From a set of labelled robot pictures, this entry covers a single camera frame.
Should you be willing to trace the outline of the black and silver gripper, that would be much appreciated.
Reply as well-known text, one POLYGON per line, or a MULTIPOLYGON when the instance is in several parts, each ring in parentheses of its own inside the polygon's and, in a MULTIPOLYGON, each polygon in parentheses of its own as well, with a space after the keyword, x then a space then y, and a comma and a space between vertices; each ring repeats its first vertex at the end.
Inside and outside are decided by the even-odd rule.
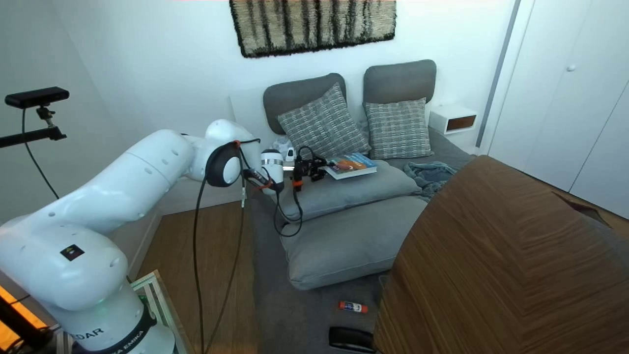
POLYGON ((303 180, 303 178, 321 180, 326 174, 324 166, 326 166, 324 156, 317 154, 309 145, 301 145, 295 150, 293 166, 285 170, 285 176, 291 180, 303 180))

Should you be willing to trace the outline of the white framed robot base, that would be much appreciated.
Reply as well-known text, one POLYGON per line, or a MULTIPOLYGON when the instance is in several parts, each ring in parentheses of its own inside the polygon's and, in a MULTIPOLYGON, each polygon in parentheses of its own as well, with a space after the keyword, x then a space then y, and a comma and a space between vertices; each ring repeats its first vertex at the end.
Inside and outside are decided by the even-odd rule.
POLYGON ((181 326, 179 314, 173 306, 167 286, 161 280, 159 270, 150 270, 132 282, 136 294, 148 304, 151 316, 167 326, 175 335, 175 354, 191 354, 189 339, 181 326))

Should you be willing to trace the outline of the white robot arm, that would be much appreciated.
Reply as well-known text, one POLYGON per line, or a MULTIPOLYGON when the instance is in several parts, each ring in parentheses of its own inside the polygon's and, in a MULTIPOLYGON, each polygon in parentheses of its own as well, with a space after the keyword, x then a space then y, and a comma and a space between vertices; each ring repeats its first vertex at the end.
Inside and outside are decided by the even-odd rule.
POLYGON ((203 135, 157 129, 73 192, 0 225, 0 268, 28 290, 83 354, 179 354, 128 280, 110 231, 144 217, 187 176, 228 186, 250 178, 279 190, 283 154, 232 119, 203 135))

